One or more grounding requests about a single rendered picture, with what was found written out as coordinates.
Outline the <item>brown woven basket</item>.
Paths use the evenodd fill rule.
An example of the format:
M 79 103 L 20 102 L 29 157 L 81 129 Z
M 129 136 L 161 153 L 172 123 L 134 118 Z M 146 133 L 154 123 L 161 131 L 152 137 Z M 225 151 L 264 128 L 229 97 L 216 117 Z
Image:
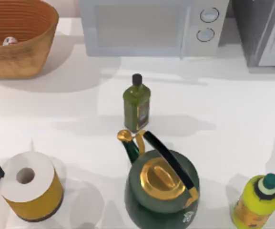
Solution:
M 0 79 L 34 77 L 53 43 L 59 14 L 43 0 L 0 0 Z M 3 46 L 6 37 L 17 44 Z

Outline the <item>microwave knob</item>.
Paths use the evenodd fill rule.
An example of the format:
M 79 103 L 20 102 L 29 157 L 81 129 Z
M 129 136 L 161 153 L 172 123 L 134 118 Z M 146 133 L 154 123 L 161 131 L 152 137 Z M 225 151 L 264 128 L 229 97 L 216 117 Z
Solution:
M 202 10 L 200 13 L 200 19 L 205 23 L 212 23 L 219 17 L 219 10 L 217 8 L 208 8 Z
M 214 36 L 215 32 L 211 28 L 199 30 L 196 34 L 196 37 L 200 42 L 209 42 L 214 38 Z

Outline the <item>yellow-green bottle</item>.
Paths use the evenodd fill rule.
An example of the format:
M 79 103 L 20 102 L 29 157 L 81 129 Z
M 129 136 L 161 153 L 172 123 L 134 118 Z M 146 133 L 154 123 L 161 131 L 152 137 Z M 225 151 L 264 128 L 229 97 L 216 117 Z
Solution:
M 232 211 L 237 229 L 262 229 L 275 211 L 275 174 L 257 175 L 245 185 Z

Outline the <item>small white round object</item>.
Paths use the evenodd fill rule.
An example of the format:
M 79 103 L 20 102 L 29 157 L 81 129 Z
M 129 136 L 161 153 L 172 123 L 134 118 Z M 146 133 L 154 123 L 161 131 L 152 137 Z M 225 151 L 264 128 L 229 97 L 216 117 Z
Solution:
M 8 46 L 8 45 L 13 45 L 13 44 L 17 44 L 18 40 L 14 37 L 6 37 L 2 43 L 3 46 Z

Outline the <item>green square bottle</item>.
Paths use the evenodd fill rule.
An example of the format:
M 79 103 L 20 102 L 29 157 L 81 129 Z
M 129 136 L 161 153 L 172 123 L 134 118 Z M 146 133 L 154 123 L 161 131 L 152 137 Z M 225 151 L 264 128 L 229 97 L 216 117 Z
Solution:
M 124 125 L 137 133 L 149 123 L 151 90 L 139 73 L 132 75 L 132 85 L 123 93 Z

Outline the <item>yellow-wrapped paper roll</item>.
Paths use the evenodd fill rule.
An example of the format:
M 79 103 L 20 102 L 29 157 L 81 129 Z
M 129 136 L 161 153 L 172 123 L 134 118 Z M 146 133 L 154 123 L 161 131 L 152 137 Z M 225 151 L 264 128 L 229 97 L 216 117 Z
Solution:
M 64 189 L 50 158 L 40 152 L 19 153 L 2 166 L 0 194 L 27 222 L 51 217 L 63 201 Z

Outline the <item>green and gold kettle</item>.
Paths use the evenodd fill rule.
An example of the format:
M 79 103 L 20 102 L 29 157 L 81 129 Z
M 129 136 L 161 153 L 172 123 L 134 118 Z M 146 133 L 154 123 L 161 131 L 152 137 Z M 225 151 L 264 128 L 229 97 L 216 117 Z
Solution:
M 131 163 L 125 188 L 131 220 L 139 229 L 189 229 L 200 197 L 193 163 L 150 131 L 120 130 L 117 138 Z

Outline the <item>pale microwave oven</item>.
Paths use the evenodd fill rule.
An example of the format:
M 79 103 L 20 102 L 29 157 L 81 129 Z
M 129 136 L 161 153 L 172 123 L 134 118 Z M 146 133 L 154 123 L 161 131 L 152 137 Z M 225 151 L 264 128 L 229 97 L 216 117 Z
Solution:
M 229 0 L 79 0 L 86 52 L 102 57 L 180 57 L 186 9 L 191 7 L 185 57 L 216 54 Z M 212 23 L 200 19 L 204 9 L 217 8 Z M 199 30 L 215 32 L 200 42 Z

